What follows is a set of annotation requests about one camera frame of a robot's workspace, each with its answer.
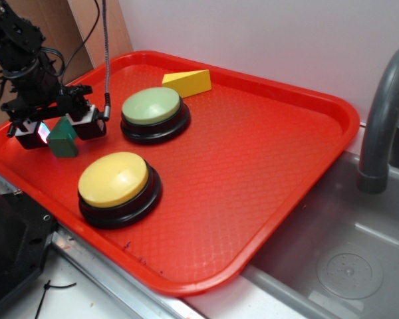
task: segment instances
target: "button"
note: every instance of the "button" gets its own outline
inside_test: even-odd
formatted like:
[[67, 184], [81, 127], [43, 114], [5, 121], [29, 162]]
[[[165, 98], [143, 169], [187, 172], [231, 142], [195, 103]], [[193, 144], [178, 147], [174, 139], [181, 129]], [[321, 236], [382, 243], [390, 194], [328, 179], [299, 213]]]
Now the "button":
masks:
[[171, 88], [147, 88], [129, 97], [123, 104], [125, 119], [137, 125], [160, 123], [172, 117], [180, 107], [179, 94]]
[[120, 152], [90, 164], [78, 181], [78, 207], [87, 223], [117, 229], [140, 221], [160, 202], [157, 171], [139, 155]]
[[122, 107], [120, 127], [137, 144], [158, 144], [188, 128], [190, 111], [171, 88], [147, 88], [129, 97]]
[[134, 198], [147, 181], [146, 162], [139, 155], [120, 152], [90, 164], [78, 181], [78, 192], [89, 205], [108, 208]]

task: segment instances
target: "gray sink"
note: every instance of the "gray sink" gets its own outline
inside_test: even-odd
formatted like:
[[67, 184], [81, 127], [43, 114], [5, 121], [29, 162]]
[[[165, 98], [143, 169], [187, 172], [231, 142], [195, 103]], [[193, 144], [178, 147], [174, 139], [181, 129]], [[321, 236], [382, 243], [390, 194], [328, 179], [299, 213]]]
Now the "gray sink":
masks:
[[243, 274], [311, 318], [399, 318], [399, 169], [368, 195], [357, 164], [342, 154]]

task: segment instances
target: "metal countertop edge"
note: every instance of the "metal countertop edge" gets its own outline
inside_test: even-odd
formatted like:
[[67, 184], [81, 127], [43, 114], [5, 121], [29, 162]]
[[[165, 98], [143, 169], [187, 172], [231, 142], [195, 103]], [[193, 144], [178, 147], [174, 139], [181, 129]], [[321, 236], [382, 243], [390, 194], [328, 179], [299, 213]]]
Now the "metal countertop edge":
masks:
[[205, 319], [181, 300], [151, 291], [60, 225], [53, 234], [52, 245], [134, 318]]

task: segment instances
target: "yellow button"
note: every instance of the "yellow button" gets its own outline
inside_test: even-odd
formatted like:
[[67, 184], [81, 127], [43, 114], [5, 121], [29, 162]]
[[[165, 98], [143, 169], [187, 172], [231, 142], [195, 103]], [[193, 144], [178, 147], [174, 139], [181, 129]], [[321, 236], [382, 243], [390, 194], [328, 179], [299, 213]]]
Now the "yellow button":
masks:
[[78, 192], [97, 208], [121, 205], [135, 197], [148, 181], [146, 162], [133, 153], [113, 153], [91, 163], [78, 181]]

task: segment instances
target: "yellow wedge block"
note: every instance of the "yellow wedge block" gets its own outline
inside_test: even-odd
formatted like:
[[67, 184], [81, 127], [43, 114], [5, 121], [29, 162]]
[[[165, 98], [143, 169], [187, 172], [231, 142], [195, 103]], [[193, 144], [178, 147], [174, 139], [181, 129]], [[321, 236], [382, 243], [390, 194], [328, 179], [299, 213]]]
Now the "yellow wedge block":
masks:
[[209, 70], [165, 74], [162, 86], [172, 88], [182, 98], [211, 90]]

